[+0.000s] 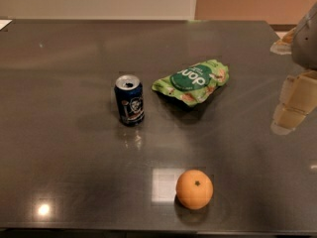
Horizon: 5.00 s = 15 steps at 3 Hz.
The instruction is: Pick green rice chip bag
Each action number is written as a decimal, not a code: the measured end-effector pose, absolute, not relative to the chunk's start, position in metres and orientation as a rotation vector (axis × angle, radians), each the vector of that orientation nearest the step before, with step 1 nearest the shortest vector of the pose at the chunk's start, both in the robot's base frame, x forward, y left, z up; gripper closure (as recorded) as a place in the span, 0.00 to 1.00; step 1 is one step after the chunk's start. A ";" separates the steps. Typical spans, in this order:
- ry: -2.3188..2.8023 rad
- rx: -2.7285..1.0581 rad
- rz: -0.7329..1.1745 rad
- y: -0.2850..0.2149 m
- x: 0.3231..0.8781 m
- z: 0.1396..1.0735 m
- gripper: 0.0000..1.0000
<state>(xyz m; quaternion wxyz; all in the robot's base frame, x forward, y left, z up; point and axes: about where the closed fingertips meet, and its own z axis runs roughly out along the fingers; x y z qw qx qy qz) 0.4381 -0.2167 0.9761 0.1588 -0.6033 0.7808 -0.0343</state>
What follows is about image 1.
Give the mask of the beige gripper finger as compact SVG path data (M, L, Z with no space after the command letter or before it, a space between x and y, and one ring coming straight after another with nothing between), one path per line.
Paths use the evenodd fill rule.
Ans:
M272 44L270 51L278 55L290 55L294 34L295 29L288 31L278 41Z
M288 76L283 83L279 103L273 113L271 130L277 135L294 131L317 107L317 71L305 70Z

